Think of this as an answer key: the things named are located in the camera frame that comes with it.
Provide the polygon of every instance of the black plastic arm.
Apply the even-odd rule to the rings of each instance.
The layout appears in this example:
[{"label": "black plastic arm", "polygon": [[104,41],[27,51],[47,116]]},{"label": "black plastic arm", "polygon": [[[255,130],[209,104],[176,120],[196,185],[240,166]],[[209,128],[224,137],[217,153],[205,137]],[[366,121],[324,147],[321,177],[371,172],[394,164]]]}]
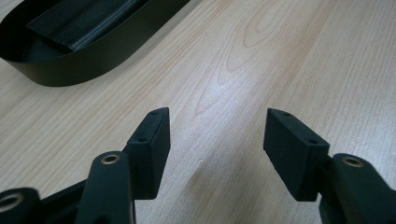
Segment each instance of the black plastic arm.
[{"label": "black plastic arm", "polygon": [[122,152],[93,161],[87,180],[43,200],[35,189],[0,193],[0,223],[135,223],[134,200],[157,196],[169,150],[169,109],[151,111]]},{"label": "black plastic arm", "polygon": [[320,193],[323,223],[396,223],[396,193],[370,162],[330,158],[329,147],[292,114],[268,109],[263,148],[296,201]]}]

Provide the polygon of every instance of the black clamp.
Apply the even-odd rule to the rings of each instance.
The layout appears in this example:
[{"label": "black clamp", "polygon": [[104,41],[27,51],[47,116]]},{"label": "black clamp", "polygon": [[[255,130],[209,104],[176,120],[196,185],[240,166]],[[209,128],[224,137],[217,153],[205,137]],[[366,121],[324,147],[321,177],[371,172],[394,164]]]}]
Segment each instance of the black clamp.
[{"label": "black clamp", "polygon": [[268,109],[263,148],[298,202],[322,195],[323,223],[396,223],[396,193],[370,162],[336,154],[292,114]]},{"label": "black clamp", "polygon": [[151,111],[123,151],[96,157],[86,180],[43,200],[35,189],[0,193],[0,223],[135,223],[134,200],[157,197],[170,147],[169,109]]}]

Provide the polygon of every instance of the black plastic jaw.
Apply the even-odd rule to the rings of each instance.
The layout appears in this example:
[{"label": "black plastic jaw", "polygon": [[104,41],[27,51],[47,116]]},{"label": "black plastic jaw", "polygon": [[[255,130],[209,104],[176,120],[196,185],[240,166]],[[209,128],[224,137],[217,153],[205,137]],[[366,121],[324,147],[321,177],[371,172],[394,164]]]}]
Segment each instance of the black plastic jaw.
[{"label": "black plastic jaw", "polygon": [[316,169],[326,163],[329,147],[292,114],[268,109],[263,148],[296,201],[317,199]]},{"label": "black plastic jaw", "polygon": [[134,199],[155,199],[171,148],[169,109],[149,112],[123,150],[134,172]]}]

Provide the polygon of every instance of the light wood surface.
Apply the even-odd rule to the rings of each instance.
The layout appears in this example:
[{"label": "light wood surface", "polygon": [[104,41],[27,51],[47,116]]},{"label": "light wood surface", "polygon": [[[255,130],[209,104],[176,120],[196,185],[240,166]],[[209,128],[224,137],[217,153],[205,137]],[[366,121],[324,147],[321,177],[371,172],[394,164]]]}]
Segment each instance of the light wood surface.
[{"label": "light wood surface", "polygon": [[[168,106],[172,149],[138,223],[320,223],[262,150],[268,107],[371,162],[396,189],[396,1],[191,0],[136,55],[72,87],[0,61],[0,191],[87,177]],[[1,0],[0,18],[20,1]]]}]

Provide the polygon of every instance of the screw hole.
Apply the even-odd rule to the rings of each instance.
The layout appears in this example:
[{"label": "screw hole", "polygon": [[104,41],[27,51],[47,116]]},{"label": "screw hole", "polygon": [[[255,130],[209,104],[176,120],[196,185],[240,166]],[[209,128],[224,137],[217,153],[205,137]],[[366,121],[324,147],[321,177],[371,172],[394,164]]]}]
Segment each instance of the screw hole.
[{"label": "screw hole", "polygon": [[318,141],[313,140],[313,139],[309,139],[308,142],[309,142],[309,143],[312,143],[312,144],[317,144],[317,143],[318,143]]},{"label": "screw hole", "polygon": [[23,201],[23,194],[13,193],[0,199],[0,213],[6,212],[18,206]]},{"label": "screw hole", "polygon": [[364,164],[360,160],[355,159],[355,158],[351,158],[351,157],[344,157],[342,159],[342,161],[345,164],[350,165],[350,166],[354,166],[354,167],[363,167],[364,166]]},{"label": "screw hole", "polygon": [[108,155],[101,159],[101,162],[105,165],[113,164],[120,159],[118,155]]},{"label": "screw hole", "polygon": [[147,138],[139,138],[139,139],[137,139],[137,141],[139,141],[139,142],[147,142],[148,139]]}]

